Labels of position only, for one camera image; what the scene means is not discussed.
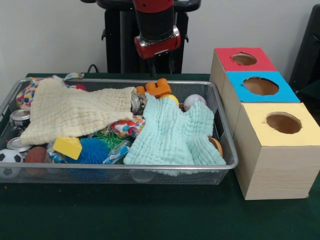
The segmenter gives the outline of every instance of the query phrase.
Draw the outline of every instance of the blue box lid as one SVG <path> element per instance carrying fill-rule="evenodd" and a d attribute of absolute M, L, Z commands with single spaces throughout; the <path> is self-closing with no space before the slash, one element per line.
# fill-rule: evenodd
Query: blue box lid
<path fill-rule="evenodd" d="M 226 74 L 241 102 L 300 103 L 286 80 L 277 71 L 229 71 Z M 252 90 L 253 92 L 264 92 L 263 94 L 266 95 L 252 93 L 245 85 L 245 81 L 247 81 L 246 85 L 248 87 L 256 89 L 256 91 Z M 276 86 L 272 83 L 269 84 L 271 85 L 270 94 L 263 89 L 269 82 L 276 84 Z"/>

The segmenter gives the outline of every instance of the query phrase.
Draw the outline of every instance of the colorful fabric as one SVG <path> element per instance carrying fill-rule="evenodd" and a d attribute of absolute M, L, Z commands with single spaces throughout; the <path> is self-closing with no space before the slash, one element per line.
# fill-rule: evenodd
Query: colorful fabric
<path fill-rule="evenodd" d="M 44 78 L 30 77 L 30 84 L 18 93 L 16 96 L 16 103 L 21 109 L 30 110 L 31 102 L 35 96 L 36 89 L 39 82 Z"/>
<path fill-rule="evenodd" d="M 111 124 L 110 128 L 120 138 L 136 138 L 146 124 L 143 116 L 134 115 L 133 120 L 120 120 Z"/>

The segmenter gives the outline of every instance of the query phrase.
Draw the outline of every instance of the stacked boxes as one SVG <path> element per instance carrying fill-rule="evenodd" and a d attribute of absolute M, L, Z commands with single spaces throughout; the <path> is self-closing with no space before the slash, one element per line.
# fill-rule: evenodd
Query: stacked boxes
<path fill-rule="evenodd" d="M 320 128 L 260 48 L 214 51 L 246 200 L 306 198 L 320 169 Z"/>

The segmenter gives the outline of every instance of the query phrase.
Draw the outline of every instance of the light blue towel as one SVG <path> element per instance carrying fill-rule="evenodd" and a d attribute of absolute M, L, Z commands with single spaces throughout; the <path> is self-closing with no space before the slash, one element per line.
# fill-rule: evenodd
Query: light blue towel
<path fill-rule="evenodd" d="M 197 101 L 187 112 L 182 112 L 168 97 L 158 100 L 148 93 L 145 95 L 146 124 L 124 164 L 226 165 L 208 140 L 213 132 L 214 114 L 203 102 Z"/>

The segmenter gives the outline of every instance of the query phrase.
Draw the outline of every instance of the cream towel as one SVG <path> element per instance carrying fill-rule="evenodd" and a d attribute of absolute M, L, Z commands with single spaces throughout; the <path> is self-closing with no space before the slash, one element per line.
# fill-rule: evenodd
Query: cream towel
<path fill-rule="evenodd" d="M 131 120 L 134 87 L 86 92 L 67 88 L 52 78 L 44 79 L 35 91 L 30 125 L 21 141 L 41 145 L 57 137 L 92 134 L 119 120 Z"/>

